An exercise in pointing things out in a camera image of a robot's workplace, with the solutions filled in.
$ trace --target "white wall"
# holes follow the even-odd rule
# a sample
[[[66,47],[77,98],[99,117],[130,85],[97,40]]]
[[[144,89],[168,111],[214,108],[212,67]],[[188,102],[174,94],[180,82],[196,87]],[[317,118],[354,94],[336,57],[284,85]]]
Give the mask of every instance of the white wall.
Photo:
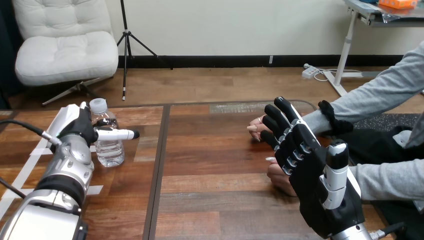
[[[350,15],[343,0],[124,0],[129,30],[158,55],[340,54]],[[113,33],[124,29],[120,0],[106,0]],[[357,22],[351,53],[402,55],[423,28]],[[119,46],[123,55],[124,45]],[[131,41],[133,55],[149,55]]]

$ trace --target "tripod stand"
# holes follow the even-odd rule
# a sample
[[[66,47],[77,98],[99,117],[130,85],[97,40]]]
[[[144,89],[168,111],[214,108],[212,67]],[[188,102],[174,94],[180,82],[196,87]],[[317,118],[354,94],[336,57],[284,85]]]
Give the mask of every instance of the tripod stand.
[[[134,59],[134,56],[131,54],[131,47],[130,47],[130,37],[132,37],[134,40],[136,40],[139,44],[141,44],[145,49],[147,49],[153,56],[155,56],[163,65],[165,65],[169,69],[174,69],[172,66],[170,66],[168,63],[166,63],[162,58],[160,58],[156,53],[154,53],[150,48],[148,48],[146,45],[144,45],[140,40],[138,40],[131,31],[128,31],[127,27],[127,16],[125,15],[125,6],[124,6],[124,0],[120,0],[120,8],[122,10],[122,18],[123,18],[123,27],[125,29],[124,32],[122,32],[122,36],[120,37],[117,45],[122,42],[122,40],[125,38],[125,59],[123,62],[123,90],[122,90],[122,100],[125,101],[125,91],[126,91],[126,84],[127,84],[127,57],[129,59]]]

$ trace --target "long nail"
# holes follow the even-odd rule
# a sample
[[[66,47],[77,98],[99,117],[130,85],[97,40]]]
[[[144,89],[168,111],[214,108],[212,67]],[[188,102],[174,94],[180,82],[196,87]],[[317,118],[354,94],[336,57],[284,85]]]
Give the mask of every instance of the long nail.
[[[256,130],[258,130],[258,127],[256,125],[248,126],[247,130],[252,131],[252,132],[256,132]]]

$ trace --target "white desk frame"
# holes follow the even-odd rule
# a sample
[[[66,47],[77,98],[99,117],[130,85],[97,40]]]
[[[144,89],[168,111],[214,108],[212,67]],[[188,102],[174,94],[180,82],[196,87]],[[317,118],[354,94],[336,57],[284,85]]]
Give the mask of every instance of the white desk frame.
[[[354,34],[354,28],[355,28],[357,19],[360,18],[362,22],[366,23],[367,25],[370,25],[369,17],[363,18],[362,16],[360,16],[360,13],[357,10],[351,7],[349,7],[348,11],[351,14],[350,25],[349,25],[349,30],[347,31],[347,36],[344,40],[344,45],[341,51],[340,61],[338,62],[336,74],[334,76],[330,71],[323,72],[328,82],[333,86],[333,88],[336,90],[336,92],[340,96],[343,96],[348,93],[341,84],[342,78],[364,78],[364,77],[375,78],[379,74],[379,72],[375,72],[375,71],[344,72],[346,60],[348,59],[348,55],[349,55],[349,50],[351,49],[352,36]]]

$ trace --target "black baseboard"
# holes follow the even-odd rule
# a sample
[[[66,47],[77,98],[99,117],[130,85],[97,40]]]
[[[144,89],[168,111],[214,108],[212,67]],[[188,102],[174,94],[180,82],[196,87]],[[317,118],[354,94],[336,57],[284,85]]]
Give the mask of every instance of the black baseboard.
[[[174,68],[254,68],[254,67],[303,67],[308,63],[315,67],[339,65],[340,55],[276,55],[270,56],[160,56]],[[119,56],[118,68],[124,67],[124,56]],[[393,66],[402,55],[350,55],[347,67]],[[154,56],[134,56],[127,60],[128,68],[166,68]]]

